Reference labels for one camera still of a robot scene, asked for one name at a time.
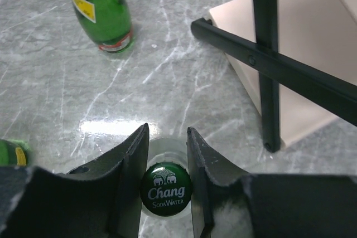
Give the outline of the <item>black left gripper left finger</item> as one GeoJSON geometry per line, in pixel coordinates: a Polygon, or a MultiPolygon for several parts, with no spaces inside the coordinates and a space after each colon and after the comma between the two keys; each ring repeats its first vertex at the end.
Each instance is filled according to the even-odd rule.
{"type": "Polygon", "coordinates": [[[137,237],[149,127],[69,173],[1,168],[2,237],[137,237]]]}

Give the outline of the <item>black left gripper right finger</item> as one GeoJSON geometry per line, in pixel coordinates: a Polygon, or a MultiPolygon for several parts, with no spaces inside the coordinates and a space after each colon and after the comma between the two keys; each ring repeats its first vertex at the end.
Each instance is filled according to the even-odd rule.
{"type": "Polygon", "coordinates": [[[195,237],[355,237],[356,177],[248,173],[187,130],[195,237]]]}

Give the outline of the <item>clear Chang soda water bottle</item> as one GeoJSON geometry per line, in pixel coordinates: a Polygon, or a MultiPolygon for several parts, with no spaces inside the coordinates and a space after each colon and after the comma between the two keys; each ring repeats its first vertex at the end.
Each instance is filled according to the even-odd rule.
{"type": "Polygon", "coordinates": [[[140,186],[143,213],[159,219],[184,217],[190,213],[192,192],[186,142],[173,136],[151,140],[140,186]]]}

